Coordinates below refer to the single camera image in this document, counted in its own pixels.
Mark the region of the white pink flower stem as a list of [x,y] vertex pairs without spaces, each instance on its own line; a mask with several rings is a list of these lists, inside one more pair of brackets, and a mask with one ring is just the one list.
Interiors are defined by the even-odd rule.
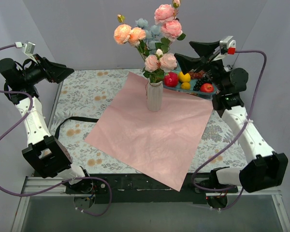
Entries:
[[177,68],[177,60],[173,53],[163,53],[158,49],[154,55],[149,55],[145,59],[144,77],[150,83],[163,81],[165,74]]

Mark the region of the pink flower stem with bud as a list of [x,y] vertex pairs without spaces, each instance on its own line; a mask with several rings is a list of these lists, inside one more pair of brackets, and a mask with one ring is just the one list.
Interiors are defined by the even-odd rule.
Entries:
[[170,50],[170,45],[174,41],[182,41],[186,37],[177,17],[180,6],[180,0],[173,0],[171,4],[162,4],[155,10],[155,24],[160,26],[162,34],[157,48],[161,49],[163,53],[167,53]]

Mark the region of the white ribbed vase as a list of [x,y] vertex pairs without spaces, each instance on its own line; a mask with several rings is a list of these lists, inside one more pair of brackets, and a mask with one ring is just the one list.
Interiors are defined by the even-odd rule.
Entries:
[[162,96],[163,96],[162,81],[158,83],[148,82],[145,86],[145,89],[148,110],[151,112],[159,111],[162,105]]

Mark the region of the blue flower stem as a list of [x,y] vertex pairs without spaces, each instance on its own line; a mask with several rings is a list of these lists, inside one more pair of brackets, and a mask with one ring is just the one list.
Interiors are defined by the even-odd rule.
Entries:
[[149,26],[148,21],[140,18],[135,21],[136,27],[143,29],[146,33],[144,42],[151,54],[156,52],[156,43],[160,42],[161,30],[159,25]]

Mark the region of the black ribbon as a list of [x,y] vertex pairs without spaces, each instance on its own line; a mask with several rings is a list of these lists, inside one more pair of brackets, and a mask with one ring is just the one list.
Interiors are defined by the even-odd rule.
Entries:
[[62,123],[60,123],[58,125],[58,127],[56,128],[55,135],[54,135],[54,137],[56,139],[59,138],[61,126],[64,125],[69,120],[82,121],[82,122],[90,122],[90,123],[97,123],[98,122],[98,119],[97,118],[89,118],[89,117],[81,117],[81,116],[72,116],[72,117],[69,117],[69,118],[65,119]]

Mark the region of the peach flower stem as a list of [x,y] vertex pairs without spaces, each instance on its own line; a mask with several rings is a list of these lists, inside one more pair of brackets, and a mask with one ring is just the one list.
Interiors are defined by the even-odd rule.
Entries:
[[134,27],[125,24],[125,17],[121,14],[117,15],[117,20],[120,25],[114,31],[114,40],[117,44],[126,44],[137,49],[141,55],[143,61],[148,56],[148,49],[146,48],[144,39],[146,38],[146,32],[142,28]]

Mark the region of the purple pink wrapping paper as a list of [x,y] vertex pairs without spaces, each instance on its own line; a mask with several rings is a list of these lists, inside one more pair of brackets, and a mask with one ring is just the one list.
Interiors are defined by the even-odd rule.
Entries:
[[179,191],[213,107],[209,100],[165,89],[147,108],[147,80],[130,72],[85,142]]

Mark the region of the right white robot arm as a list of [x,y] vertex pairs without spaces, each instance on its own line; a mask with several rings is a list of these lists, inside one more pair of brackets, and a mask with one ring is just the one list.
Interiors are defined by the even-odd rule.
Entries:
[[241,186],[248,193],[277,187],[282,184],[288,158],[284,153],[276,153],[258,132],[250,119],[252,111],[247,111],[240,92],[247,88],[248,72],[243,68],[226,70],[222,59],[227,55],[239,53],[235,40],[231,36],[212,42],[189,42],[198,54],[198,58],[175,54],[183,73],[204,71],[218,88],[218,94],[212,97],[212,105],[220,118],[227,123],[235,135],[219,154],[230,148],[235,142],[241,146],[247,161],[243,169],[223,167],[213,169],[208,184],[200,186],[197,173],[208,163],[202,164],[191,176],[193,185],[205,191],[227,191]]

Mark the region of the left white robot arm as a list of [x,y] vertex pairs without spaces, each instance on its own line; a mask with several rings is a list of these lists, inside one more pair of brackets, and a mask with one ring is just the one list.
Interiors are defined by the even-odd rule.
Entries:
[[18,62],[11,58],[0,60],[0,74],[5,78],[4,90],[13,92],[7,98],[22,116],[28,114],[24,120],[28,146],[22,150],[23,157],[42,178],[60,177],[68,180],[65,185],[74,191],[91,192],[93,181],[88,178],[87,171],[74,165],[67,149],[50,134],[35,88],[44,79],[58,84],[74,70],[37,54],[34,59],[26,59],[19,68],[17,65]]

